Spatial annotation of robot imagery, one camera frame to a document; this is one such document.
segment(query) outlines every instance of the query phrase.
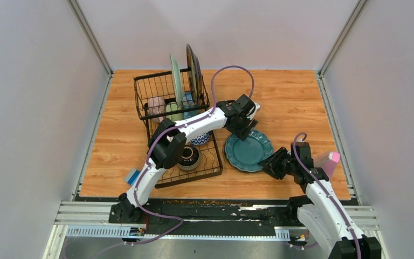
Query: wood surface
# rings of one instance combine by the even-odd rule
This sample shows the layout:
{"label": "wood surface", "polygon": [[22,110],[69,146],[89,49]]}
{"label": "wood surface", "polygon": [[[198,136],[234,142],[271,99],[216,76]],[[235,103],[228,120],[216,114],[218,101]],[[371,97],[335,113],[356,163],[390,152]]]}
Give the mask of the wood surface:
{"label": "wood surface", "polygon": [[[147,132],[137,116],[133,78],[156,70],[115,72],[106,106],[85,173],[80,196],[116,197],[130,186],[123,178],[132,168],[141,169],[147,153]],[[213,104],[210,81],[215,70],[203,70],[204,82]],[[307,132],[312,154],[335,151],[325,107],[313,71],[254,70],[252,99],[261,105],[257,130],[265,133],[274,150],[290,148],[299,132]],[[243,71],[226,70],[215,80],[217,100],[237,99],[249,94],[251,80]],[[288,199],[303,195],[292,176],[275,180],[264,172],[247,174],[234,169],[223,156],[230,133],[215,131],[223,174],[181,185],[154,189],[151,197],[210,199]],[[332,184],[339,199],[350,199],[342,167],[337,166]]]}

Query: blue plate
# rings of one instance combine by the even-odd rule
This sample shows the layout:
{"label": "blue plate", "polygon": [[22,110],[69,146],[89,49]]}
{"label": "blue plate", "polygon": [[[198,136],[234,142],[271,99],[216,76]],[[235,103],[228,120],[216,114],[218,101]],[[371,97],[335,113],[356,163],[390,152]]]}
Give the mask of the blue plate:
{"label": "blue plate", "polygon": [[257,172],[262,170],[258,162],[271,156],[274,148],[264,133],[252,131],[245,141],[230,135],[226,139],[224,152],[233,167],[240,171]]}

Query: white panel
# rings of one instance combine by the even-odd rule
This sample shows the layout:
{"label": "white panel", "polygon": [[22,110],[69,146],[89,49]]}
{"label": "white panel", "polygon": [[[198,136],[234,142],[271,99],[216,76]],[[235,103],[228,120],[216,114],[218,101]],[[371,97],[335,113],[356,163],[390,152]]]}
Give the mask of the white panel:
{"label": "white panel", "polygon": [[362,200],[414,258],[414,1],[369,1],[327,74]]}
{"label": "white panel", "polygon": [[80,0],[114,69],[319,69],[357,0]]}
{"label": "white panel", "polygon": [[106,81],[66,1],[0,1],[0,258],[41,258]]}

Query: black wire dish rack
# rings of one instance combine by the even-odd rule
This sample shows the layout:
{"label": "black wire dish rack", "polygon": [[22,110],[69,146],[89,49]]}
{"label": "black wire dish rack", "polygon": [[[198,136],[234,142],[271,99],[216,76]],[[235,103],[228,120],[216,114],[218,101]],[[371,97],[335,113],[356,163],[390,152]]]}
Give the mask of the black wire dish rack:
{"label": "black wire dish rack", "polygon": [[[190,69],[181,69],[183,92],[190,92]],[[164,106],[175,102],[175,92],[172,79],[172,71],[149,74],[134,78],[134,91],[136,98],[136,108],[139,118],[143,121],[147,128],[148,141],[159,126],[161,118],[169,115],[182,114],[185,112],[199,111],[204,112],[208,110],[209,96],[205,89],[204,80],[202,80],[203,93],[199,97],[196,104],[183,102],[183,109],[177,111],[161,112],[155,114],[152,108],[160,108],[165,111]],[[154,97],[161,97],[164,100],[163,104],[152,105],[149,108],[149,101]],[[199,166],[191,171],[184,171],[177,166],[168,169],[155,185],[156,188],[169,187],[179,185],[181,183],[196,181],[200,179],[210,178],[221,175],[223,172],[223,164],[220,159],[219,149],[213,131],[210,132],[210,138],[207,143],[196,146],[199,151],[199,159],[201,160]]]}

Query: metal frame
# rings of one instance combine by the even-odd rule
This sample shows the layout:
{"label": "metal frame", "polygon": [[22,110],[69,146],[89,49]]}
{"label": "metal frame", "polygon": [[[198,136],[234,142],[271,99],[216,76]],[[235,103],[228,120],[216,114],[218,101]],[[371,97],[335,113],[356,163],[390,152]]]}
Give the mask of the metal frame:
{"label": "metal frame", "polygon": [[[112,82],[113,71],[109,66],[107,59],[99,47],[97,40],[94,37],[93,32],[89,28],[86,18],[83,15],[81,8],[77,0],[67,0],[70,4],[73,12],[75,13],[80,25],[82,26],[85,35],[91,42],[94,51],[98,55],[104,69],[109,74],[109,82],[105,89],[105,93],[101,102],[101,106],[98,112],[98,118],[94,127],[94,131],[89,142],[88,150],[85,155],[85,161],[80,173],[79,184],[74,191],[74,196],[77,195],[79,187],[83,177],[89,156],[91,155],[91,149],[93,147],[94,139],[97,134],[99,122],[104,110],[105,102],[107,100],[109,88]],[[333,131],[334,139],[337,145],[337,149],[342,154],[342,165],[347,179],[347,184],[352,197],[357,197],[358,202],[361,204],[360,196],[356,195],[354,174],[351,173],[348,165],[349,158],[345,154],[343,148],[343,135],[339,131],[335,113],[332,109],[329,92],[326,90],[325,74],[328,71],[333,59],[339,51],[342,43],[346,39],[347,35],[351,31],[351,28],[355,24],[358,16],[363,11],[368,0],[358,0],[354,11],[350,15],[347,23],[345,24],[342,32],[337,38],[336,43],[331,49],[327,59],[325,60],[320,71],[316,71],[317,81],[319,84],[321,96],[325,104],[328,120]],[[53,225],[52,233],[48,241],[44,257],[43,258],[58,258],[61,249],[63,247],[63,241],[66,236],[96,236],[96,237],[123,237],[122,233],[126,233],[126,230],[130,227],[141,227],[140,224],[110,224],[108,223],[108,216],[111,205],[114,202],[62,202],[58,211],[58,215]],[[271,208],[271,207],[284,207],[285,205],[253,205],[249,207],[241,207],[242,210],[256,210],[257,208]],[[389,258],[387,249],[384,245],[380,227],[375,218],[375,214],[372,207],[368,206],[345,206],[347,213],[355,220],[355,222],[364,230],[368,236],[376,236],[382,244],[383,254],[382,258]],[[202,240],[261,240],[261,241],[280,241],[286,238],[287,231],[301,231],[306,230],[305,227],[275,227],[275,236],[192,236],[192,235],[167,235],[165,238],[170,239],[202,239]]]}

